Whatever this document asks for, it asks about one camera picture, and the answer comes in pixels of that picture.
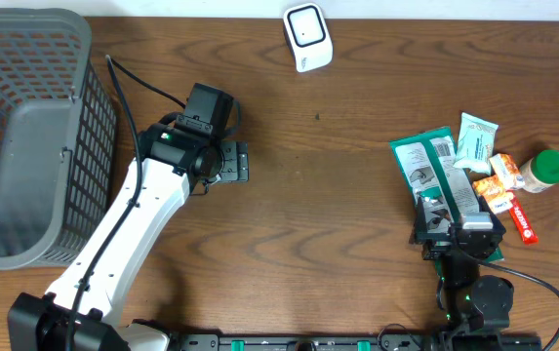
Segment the light green wipes pack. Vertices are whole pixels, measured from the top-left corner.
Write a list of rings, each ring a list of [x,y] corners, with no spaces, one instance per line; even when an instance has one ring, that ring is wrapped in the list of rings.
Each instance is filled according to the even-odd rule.
[[[490,158],[493,156],[498,124],[461,113],[458,150],[454,166],[470,169],[477,174],[489,175],[492,172]]]

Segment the green 3M product pouch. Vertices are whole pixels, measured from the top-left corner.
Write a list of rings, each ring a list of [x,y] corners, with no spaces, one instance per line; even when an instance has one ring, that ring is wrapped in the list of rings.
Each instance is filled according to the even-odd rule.
[[[445,232],[449,225],[460,226],[462,214],[480,212],[478,197],[468,175],[454,166],[457,147],[448,127],[393,140],[390,147],[415,206],[418,197],[424,200],[428,232]],[[492,212],[489,214],[494,225],[502,225]],[[444,256],[432,260],[439,276],[444,275]],[[493,262],[502,259],[498,248],[482,260]]]

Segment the green lid white jar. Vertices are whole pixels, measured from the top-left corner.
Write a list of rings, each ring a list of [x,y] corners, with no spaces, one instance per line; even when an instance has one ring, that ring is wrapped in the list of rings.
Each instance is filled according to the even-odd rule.
[[[524,178],[523,189],[530,193],[540,193],[559,183],[559,151],[543,150],[521,168]]]

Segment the red Nescafe stick box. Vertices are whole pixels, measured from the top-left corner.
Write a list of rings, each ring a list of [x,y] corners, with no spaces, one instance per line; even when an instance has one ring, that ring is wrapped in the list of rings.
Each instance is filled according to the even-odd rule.
[[[539,237],[530,224],[519,200],[511,191],[508,191],[507,195],[511,203],[509,214],[521,236],[522,242],[527,246],[537,244],[539,242]]]

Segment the orange white small packet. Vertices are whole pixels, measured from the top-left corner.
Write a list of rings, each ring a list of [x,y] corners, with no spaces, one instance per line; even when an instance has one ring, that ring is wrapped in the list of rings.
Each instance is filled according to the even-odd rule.
[[[508,192],[496,175],[476,180],[472,187],[478,197],[482,197],[495,214],[509,211],[513,204],[513,194]]]

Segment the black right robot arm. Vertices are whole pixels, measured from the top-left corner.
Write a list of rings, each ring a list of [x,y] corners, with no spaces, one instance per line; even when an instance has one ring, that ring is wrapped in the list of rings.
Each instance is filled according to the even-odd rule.
[[[480,273],[480,265],[499,247],[505,228],[486,201],[477,213],[463,214],[444,232],[427,229],[434,211],[420,198],[413,240],[422,258],[439,264],[436,298],[448,314],[448,325],[427,336],[421,350],[503,350],[501,331],[509,327],[514,288],[510,281]]]

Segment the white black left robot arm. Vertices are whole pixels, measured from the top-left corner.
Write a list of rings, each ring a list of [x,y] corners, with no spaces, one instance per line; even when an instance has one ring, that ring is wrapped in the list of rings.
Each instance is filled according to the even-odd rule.
[[[120,326],[127,295],[168,221],[197,185],[245,182],[239,101],[197,83],[180,112],[130,127],[134,159],[83,250],[43,296],[21,293],[7,316],[14,350],[169,350],[176,338],[150,322]]]

